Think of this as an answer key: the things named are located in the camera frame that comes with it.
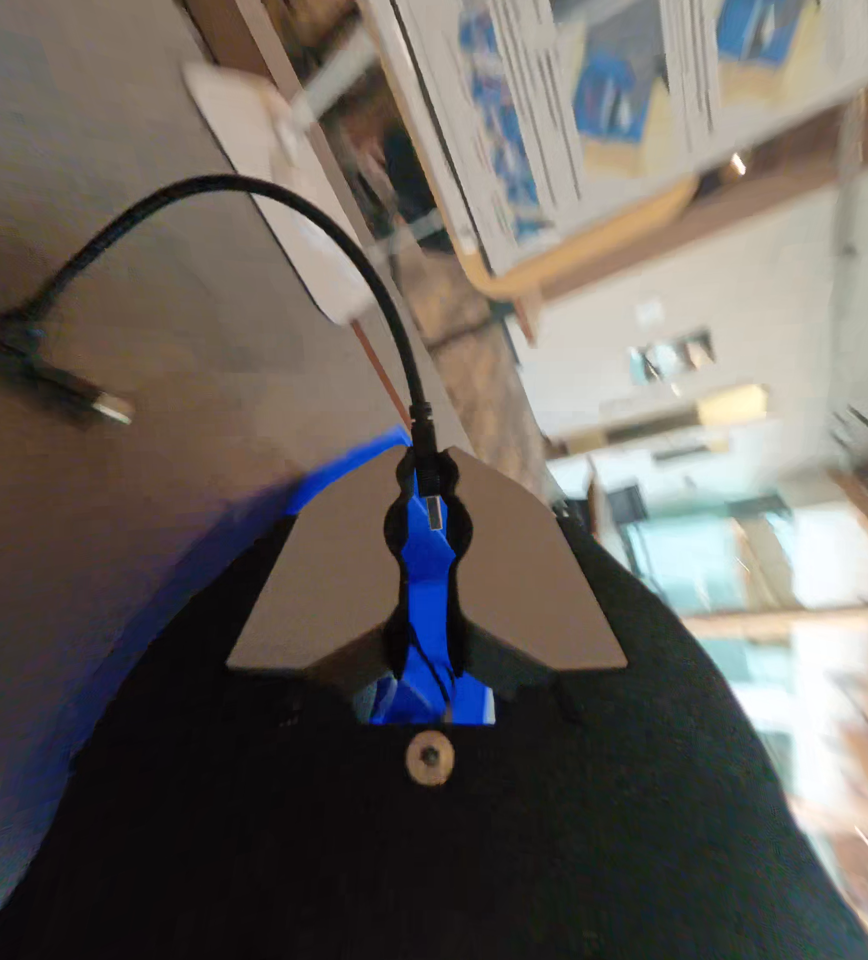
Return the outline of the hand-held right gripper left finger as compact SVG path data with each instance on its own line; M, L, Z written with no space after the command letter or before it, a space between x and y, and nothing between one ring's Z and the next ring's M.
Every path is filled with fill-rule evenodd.
M296 675L354 694L387 671L382 630L400 594L383 524L398 498L393 447L336 479L295 517L226 667Z

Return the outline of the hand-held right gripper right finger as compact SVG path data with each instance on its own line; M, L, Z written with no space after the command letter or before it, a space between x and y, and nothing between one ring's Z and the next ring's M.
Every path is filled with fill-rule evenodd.
M442 455L452 669L499 698L628 666L558 518L456 447Z

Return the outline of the blue plastic bin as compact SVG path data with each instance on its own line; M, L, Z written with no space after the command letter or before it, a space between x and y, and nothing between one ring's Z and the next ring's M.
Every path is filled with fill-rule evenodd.
M492 690L470 675L459 677L446 642L448 569L455 554L441 532L429 529L414 496L402 551L408 573L411 624L416 639L401 678L387 673L353 695L358 720L373 725L428 725L442 719L464 726L495 723Z

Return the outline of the wooden poster backboard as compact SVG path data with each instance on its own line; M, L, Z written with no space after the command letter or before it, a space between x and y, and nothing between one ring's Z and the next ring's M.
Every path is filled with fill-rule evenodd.
M513 303L543 296L552 292L556 282L667 228L691 204L700 181L698 174L685 176L656 196L626 207L610 220L596 222L505 273L490 272L486 258L477 251L458 251L457 258L471 285L493 300Z

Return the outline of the instruction poster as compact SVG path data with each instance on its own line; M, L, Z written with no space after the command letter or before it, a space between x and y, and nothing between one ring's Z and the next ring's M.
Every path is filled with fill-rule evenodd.
M867 1L364 8L496 276L868 84Z

